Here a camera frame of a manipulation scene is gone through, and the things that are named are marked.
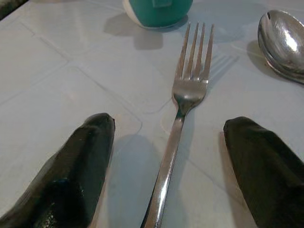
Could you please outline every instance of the cup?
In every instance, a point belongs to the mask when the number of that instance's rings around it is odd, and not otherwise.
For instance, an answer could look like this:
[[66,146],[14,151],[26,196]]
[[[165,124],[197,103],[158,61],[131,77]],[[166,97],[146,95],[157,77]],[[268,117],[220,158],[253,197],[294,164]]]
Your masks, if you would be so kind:
[[144,28],[163,28],[185,17],[193,0],[123,0],[127,15]]

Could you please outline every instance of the silver fork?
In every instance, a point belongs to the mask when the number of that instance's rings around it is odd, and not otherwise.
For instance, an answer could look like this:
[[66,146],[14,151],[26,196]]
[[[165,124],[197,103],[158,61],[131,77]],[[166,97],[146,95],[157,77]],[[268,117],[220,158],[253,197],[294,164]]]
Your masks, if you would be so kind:
[[202,33],[200,37],[196,66],[194,72],[191,73],[198,28],[199,24],[197,23],[190,51],[188,66],[183,76],[183,67],[186,56],[190,24],[188,25],[186,30],[185,40],[181,50],[180,59],[177,64],[174,84],[172,88],[172,98],[178,106],[178,111],[172,126],[172,130],[167,143],[167,148],[162,159],[161,167],[159,169],[153,193],[141,228],[161,227],[162,215],[168,193],[169,183],[186,115],[192,108],[198,106],[202,102],[207,92],[208,77],[211,64],[214,25],[212,25],[211,27],[205,66],[201,74],[200,66],[205,33],[205,23],[203,24]]

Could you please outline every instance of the table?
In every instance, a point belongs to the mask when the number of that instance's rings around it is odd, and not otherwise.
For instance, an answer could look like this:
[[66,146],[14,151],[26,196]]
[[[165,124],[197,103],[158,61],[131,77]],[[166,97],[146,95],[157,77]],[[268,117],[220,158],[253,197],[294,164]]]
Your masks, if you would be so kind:
[[[304,160],[303,87],[277,77],[257,44],[270,9],[304,21],[301,0],[194,0],[187,20],[206,22],[206,36],[216,25],[210,83],[184,125],[164,228],[256,228],[225,147],[228,119],[252,118]],[[117,128],[97,227],[140,227],[186,26],[142,29],[120,0],[32,0],[0,21],[0,216],[88,116],[107,112]]]

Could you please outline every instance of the tabletop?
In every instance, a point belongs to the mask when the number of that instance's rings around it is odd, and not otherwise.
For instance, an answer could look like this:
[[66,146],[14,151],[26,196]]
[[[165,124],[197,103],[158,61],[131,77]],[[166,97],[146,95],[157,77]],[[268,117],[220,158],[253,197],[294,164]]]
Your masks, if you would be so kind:
[[199,21],[215,24],[208,92],[186,119],[162,227],[256,228],[225,121],[247,116],[304,160],[303,86],[278,77],[257,44],[271,9],[304,21],[301,0],[194,0],[160,30],[135,25],[120,0],[31,0],[0,21],[0,216],[87,117],[106,112],[116,132],[97,227],[140,227],[176,113],[187,22]]

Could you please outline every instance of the metal spoon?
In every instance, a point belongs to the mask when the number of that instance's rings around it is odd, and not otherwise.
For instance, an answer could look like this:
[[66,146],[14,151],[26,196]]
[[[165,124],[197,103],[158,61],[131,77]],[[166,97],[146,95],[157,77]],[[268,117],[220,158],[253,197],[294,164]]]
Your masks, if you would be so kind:
[[304,26],[290,14],[271,10],[258,26],[258,44],[279,75],[304,84]]

